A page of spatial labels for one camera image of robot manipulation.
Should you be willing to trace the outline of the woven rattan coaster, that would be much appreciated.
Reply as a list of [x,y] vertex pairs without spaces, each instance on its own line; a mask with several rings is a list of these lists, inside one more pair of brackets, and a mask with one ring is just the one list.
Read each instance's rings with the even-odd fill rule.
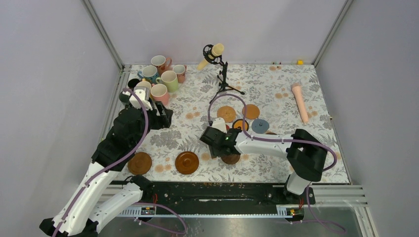
[[226,123],[230,123],[236,118],[236,111],[231,106],[222,106],[217,110],[217,117],[224,119]]

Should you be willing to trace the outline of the brown wooden knob lid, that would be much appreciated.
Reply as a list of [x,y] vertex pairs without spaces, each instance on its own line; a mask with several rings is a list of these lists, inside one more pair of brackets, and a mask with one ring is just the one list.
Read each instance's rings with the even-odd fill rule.
[[194,152],[181,152],[175,159],[176,170],[184,175],[194,173],[199,167],[199,158]]

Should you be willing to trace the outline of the blue round coaster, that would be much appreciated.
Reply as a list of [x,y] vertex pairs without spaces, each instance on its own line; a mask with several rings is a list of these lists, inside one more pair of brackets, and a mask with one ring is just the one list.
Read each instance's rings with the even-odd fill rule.
[[264,134],[269,130],[269,127],[269,123],[266,120],[260,118],[255,119],[251,124],[252,131],[257,134]]

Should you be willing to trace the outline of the light wooden round coaster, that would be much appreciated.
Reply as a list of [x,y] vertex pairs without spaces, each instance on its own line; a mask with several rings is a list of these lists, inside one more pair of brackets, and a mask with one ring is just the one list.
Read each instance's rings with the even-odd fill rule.
[[246,119],[256,119],[260,115],[260,110],[258,106],[248,104],[242,108],[242,114],[245,115]]

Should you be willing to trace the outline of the brown wooden coaster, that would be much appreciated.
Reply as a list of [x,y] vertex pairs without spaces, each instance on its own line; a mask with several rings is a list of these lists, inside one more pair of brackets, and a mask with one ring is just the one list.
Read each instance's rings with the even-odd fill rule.
[[133,175],[146,174],[152,166],[152,159],[148,153],[138,152],[127,163],[127,168]]

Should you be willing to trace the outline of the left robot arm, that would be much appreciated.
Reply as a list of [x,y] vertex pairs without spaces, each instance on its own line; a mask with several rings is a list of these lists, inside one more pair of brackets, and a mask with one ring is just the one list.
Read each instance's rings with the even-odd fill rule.
[[70,237],[91,230],[93,208],[111,181],[134,156],[134,152],[151,130],[169,128],[173,110],[156,102],[150,110],[127,107],[121,110],[113,126],[93,153],[91,163],[75,193],[53,218],[40,223],[48,236]]

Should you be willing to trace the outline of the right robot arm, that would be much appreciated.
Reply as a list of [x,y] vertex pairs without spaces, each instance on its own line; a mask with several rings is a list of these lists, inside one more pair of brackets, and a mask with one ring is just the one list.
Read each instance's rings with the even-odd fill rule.
[[326,146],[304,129],[296,129],[290,138],[283,138],[272,134],[254,136],[239,128],[223,132],[208,126],[200,141],[208,145],[214,157],[258,154],[285,158],[293,172],[279,198],[287,204],[302,203],[307,186],[321,180],[328,153]]

